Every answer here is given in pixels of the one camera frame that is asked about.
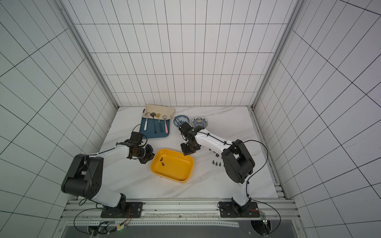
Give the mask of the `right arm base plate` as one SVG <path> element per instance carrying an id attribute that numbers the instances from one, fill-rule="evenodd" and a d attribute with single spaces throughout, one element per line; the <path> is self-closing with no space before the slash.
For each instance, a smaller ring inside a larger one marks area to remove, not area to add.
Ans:
<path id="1" fill-rule="evenodd" d="M 259 218 L 260 211 L 256 202 L 248 201 L 244 206 L 240 206 L 235 201 L 217 204 L 221 218 Z"/>

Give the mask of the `yellow blue patterned bowl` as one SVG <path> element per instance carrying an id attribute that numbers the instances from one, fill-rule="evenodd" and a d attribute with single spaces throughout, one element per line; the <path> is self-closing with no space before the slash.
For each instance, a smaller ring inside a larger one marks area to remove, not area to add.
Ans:
<path id="1" fill-rule="evenodd" d="M 201 126 L 205 129 L 208 126 L 208 120 L 204 117 L 197 116 L 191 120 L 191 124 L 193 127 Z"/>

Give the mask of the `dark blue rectangular tray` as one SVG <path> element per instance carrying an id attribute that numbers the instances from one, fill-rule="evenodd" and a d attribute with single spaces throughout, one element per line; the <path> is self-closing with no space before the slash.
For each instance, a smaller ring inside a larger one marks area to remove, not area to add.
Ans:
<path id="1" fill-rule="evenodd" d="M 170 120 L 142 118 L 139 132 L 150 138 L 164 138 L 169 136 Z"/>

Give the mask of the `pink handled spoon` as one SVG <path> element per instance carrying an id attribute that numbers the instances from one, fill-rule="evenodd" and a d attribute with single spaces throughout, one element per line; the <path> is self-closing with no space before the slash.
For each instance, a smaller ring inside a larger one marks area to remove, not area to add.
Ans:
<path id="1" fill-rule="evenodd" d="M 166 115 L 163 115 L 162 118 L 163 118 L 163 120 L 164 120 L 165 132 L 166 132 L 166 134 L 168 134 L 168 133 L 169 133 L 169 130 L 168 130 L 168 126 L 167 126 L 167 116 L 166 116 Z"/>

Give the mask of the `white handled spoon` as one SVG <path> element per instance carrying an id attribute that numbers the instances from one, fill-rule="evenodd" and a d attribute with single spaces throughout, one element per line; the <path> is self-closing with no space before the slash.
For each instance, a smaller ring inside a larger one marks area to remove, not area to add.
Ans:
<path id="1" fill-rule="evenodd" d="M 150 112 L 145 113 L 146 121 L 144 124 L 144 131 L 147 130 L 147 125 L 148 125 L 148 118 L 150 117 Z"/>

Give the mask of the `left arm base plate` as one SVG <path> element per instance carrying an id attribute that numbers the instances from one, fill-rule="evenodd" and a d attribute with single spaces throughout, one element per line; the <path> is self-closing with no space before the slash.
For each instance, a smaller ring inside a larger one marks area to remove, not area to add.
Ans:
<path id="1" fill-rule="evenodd" d="M 101 218 L 140 218 L 143 202 L 125 202 L 117 207 L 104 206 L 101 212 Z"/>

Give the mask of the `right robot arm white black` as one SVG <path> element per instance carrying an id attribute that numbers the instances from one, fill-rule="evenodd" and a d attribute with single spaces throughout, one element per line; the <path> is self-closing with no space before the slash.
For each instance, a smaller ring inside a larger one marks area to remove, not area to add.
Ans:
<path id="1" fill-rule="evenodd" d="M 247 209 L 251 202 L 246 185 L 255 162 L 243 141 L 220 138 L 202 126 L 192 127 L 187 122 L 180 125 L 179 131 L 185 141 L 181 144 L 185 156 L 196 153 L 203 146 L 221 156 L 227 176 L 237 184 L 232 194 L 232 203 L 240 210 Z"/>

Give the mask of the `black handled spoon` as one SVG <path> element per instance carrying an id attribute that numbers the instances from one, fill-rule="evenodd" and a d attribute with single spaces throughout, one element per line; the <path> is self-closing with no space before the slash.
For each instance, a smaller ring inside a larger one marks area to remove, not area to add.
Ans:
<path id="1" fill-rule="evenodd" d="M 154 126 L 154 133 L 157 134 L 157 129 L 156 129 L 156 125 L 155 125 L 155 113 L 152 112 L 150 113 L 150 116 L 152 117 L 152 120 L 153 120 L 153 126 Z"/>

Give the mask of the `beige folded cloth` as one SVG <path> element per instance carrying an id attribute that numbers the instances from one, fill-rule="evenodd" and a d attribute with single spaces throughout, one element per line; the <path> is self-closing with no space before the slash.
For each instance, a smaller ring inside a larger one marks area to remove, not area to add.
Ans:
<path id="1" fill-rule="evenodd" d="M 175 113 L 175 108 L 173 107 L 167 107 L 167 106 L 160 106 L 160 105 L 153 105 L 153 104 L 147 104 L 145 106 L 145 109 L 142 113 L 142 117 L 146 118 L 146 113 L 155 113 L 160 114 L 160 120 L 163 120 L 163 116 L 166 116 L 167 119 L 173 118 L 173 115 Z"/>

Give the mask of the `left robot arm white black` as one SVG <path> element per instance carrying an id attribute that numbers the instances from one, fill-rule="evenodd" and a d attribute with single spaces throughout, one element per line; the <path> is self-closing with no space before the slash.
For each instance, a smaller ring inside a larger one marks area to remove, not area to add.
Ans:
<path id="1" fill-rule="evenodd" d="M 120 160 L 139 160 L 146 164 L 155 156 L 153 148 L 142 141 L 146 136 L 133 131 L 129 139 L 96 154 L 78 154 L 73 158 L 62 182 L 63 193 L 80 196 L 109 208 L 126 207 L 125 195 L 103 184 L 104 169 Z"/>

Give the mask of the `gold blue handled spoon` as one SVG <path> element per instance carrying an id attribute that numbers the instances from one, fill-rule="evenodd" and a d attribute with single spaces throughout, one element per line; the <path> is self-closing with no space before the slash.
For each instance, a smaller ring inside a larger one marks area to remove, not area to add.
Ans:
<path id="1" fill-rule="evenodd" d="M 160 114 L 156 114 L 155 116 L 156 116 L 157 119 L 158 119 L 158 123 L 159 123 L 160 131 L 163 132 L 163 127 L 162 127 L 162 125 L 161 125 L 161 120 L 160 120 L 160 116 L 161 116 L 161 115 L 160 115 Z"/>

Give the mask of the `aluminium mounting rail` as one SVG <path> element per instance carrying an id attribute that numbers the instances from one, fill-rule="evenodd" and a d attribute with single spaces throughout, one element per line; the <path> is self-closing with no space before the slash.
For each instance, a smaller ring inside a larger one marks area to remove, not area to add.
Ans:
<path id="1" fill-rule="evenodd" d="M 258 199 L 245 215 L 235 215 L 232 208 L 222 202 L 226 199 L 129 199 L 129 210 L 113 218 L 101 214 L 104 208 L 93 202 L 80 206 L 76 200 L 69 201 L 60 221 L 66 225 L 95 226 L 107 221 L 116 226 L 123 221 L 128 226 L 142 225 L 216 225 L 236 227 L 240 221 L 271 221 L 276 227 L 281 221 L 300 221 L 301 217 L 292 200 Z"/>

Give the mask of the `yellow plastic storage tray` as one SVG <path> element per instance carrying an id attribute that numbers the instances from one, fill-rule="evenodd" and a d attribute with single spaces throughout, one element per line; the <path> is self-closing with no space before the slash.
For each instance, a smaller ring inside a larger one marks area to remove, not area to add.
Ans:
<path id="1" fill-rule="evenodd" d="M 189 180 L 194 166 L 191 156 L 170 149 L 160 149 L 154 156 L 150 165 L 153 174 L 179 183 Z"/>

